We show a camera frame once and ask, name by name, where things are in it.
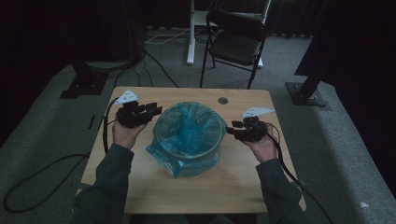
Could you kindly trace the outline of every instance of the dark green sleeve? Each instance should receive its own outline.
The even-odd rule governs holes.
[[[298,202],[301,192],[283,173],[278,159],[256,167],[262,183],[262,197],[267,205],[270,223],[308,223]]]
[[[121,223],[134,153],[113,144],[96,168],[95,183],[73,201],[71,223]]]

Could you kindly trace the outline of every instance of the gray carpet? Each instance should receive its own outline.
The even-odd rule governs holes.
[[[176,33],[180,31],[151,31]],[[276,107],[282,130],[297,175],[306,187],[327,209],[334,223],[395,223],[396,202],[381,175],[375,168],[361,137],[340,103],[332,86],[321,83],[318,87],[332,111],[316,107],[293,105],[285,82],[304,82],[305,77],[293,74],[310,39],[283,36],[267,38],[262,58],[262,68],[251,89],[268,90]],[[196,43],[193,66],[186,65],[187,38],[173,39],[161,45],[146,45],[180,87],[199,87],[199,78],[205,45]],[[114,63],[91,63],[98,67],[112,67]],[[161,67],[149,56],[136,71],[128,70],[118,80],[121,86],[174,87]],[[113,72],[105,88],[98,96],[79,96],[76,100],[60,100],[74,78],[75,72],[67,66],[57,74],[37,98],[29,113],[8,138],[0,150],[0,195],[17,181],[33,174],[43,166],[62,156],[87,153],[91,150],[107,102],[113,90]],[[216,69],[207,65],[205,88],[245,89],[249,74],[219,64]],[[96,119],[92,128],[92,115]],[[9,198],[15,208],[26,208],[47,195],[78,161],[78,158],[62,161],[20,187]],[[61,185],[44,204],[33,211],[11,214],[0,209],[0,223],[68,223],[72,216],[72,202],[86,161]],[[318,206],[305,195],[305,214],[311,223],[327,223]],[[267,223],[265,214],[258,215],[259,223]],[[187,223],[184,216],[148,216],[144,223]],[[225,216],[218,216],[212,223],[230,223]]]

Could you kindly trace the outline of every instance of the hand-worn controller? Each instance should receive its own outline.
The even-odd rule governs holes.
[[[234,128],[226,127],[226,131],[229,134],[233,134],[235,139],[247,142],[258,142],[268,134],[267,126],[264,121],[260,121],[258,117],[244,118],[243,121],[232,121]]]
[[[125,103],[117,111],[117,121],[125,127],[134,128],[141,124],[152,121],[156,115],[163,112],[163,107],[157,106],[157,103],[139,105],[137,101]]]

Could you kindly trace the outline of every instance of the hand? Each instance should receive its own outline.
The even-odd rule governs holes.
[[[273,127],[268,124],[266,126],[268,134],[271,134],[271,136],[274,137]],[[265,162],[277,158],[275,144],[273,140],[267,135],[265,135],[264,138],[259,142],[242,141],[242,143],[250,147],[250,149],[253,151],[254,156],[259,162]]]
[[[137,136],[146,128],[147,124],[142,124],[135,128],[127,128],[115,121],[113,124],[113,143],[131,149],[136,142]]]

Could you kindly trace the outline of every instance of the blue plastic bag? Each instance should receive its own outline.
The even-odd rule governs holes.
[[[158,118],[147,151],[175,178],[199,175],[219,163],[226,126],[205,105],[178,103]]]

